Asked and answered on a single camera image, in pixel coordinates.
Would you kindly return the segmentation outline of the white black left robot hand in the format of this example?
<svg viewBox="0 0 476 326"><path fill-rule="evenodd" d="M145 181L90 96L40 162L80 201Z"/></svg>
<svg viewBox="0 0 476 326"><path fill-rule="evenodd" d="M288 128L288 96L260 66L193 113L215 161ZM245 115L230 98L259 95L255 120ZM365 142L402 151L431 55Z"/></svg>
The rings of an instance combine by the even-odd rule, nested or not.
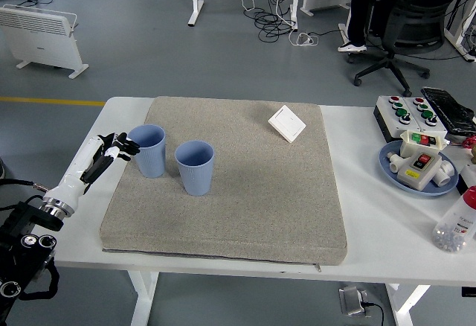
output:
<svg viewBox="0 0 476 326"><path fill-rule="evenodd" d="M76 154L58 186L45 193L41 209L60 219L70 217L77 210L79 198L116 159L129 161L139 152L139 144L124 132L90 138Z"/></svg>

